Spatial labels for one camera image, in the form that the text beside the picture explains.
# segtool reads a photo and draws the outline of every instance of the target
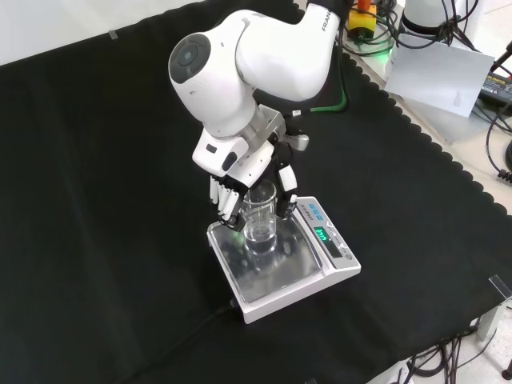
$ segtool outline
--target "robotic hand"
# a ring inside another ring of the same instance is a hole
[[[297,198],[291,147],[304,150],[302,133],[287,132],[284,118],[258,106],[256,88],[291,101],[315,96],[326,80],[334,39],[352,0],[314,0],[295,26],[250,10],[228,16],[216,28],[192,34],[169,59],[173,87],[203,123],[193,160],[210,173],[210,200],[222,224],[240,231],[246,192],[274,166],[278,215],[288,218]],[[329,9],[336,9],[337,14]]]

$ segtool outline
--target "green light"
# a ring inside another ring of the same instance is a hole
[[[323,233],[323,230],[321,229],[317,229],[315,230],[317,235],[320,237],[320,239],[323,241],[323,242],[326,242],[327,241],[327,236],[326,234]]]

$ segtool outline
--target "scale weighing pan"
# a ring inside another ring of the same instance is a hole
[[[218,222],[206,234],[247,324],[361,271],[312,197],[298,198],[290,219],[277,218],[276,235],[257,251],[248,247],[243,233]]]

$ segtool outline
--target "glass beaker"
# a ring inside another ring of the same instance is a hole
[[[246,221],[243,234],[248,246],[274,238],[276,193],[275,185],[269,180],[263,180],[244,197],[241,211]]]

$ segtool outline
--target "black cloth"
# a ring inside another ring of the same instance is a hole
[[[297,21],[289,0],[238,5]],[[193,4],[0,69],[2,383],[115,382],[231,299],[206,240],[201,125],[167,59],[230,2]],[[512,286],[512,222],[344,59],[350,108],[296,120],[302,195],[360,275],[251,325],[220,315],[132,382],[365,383]]]

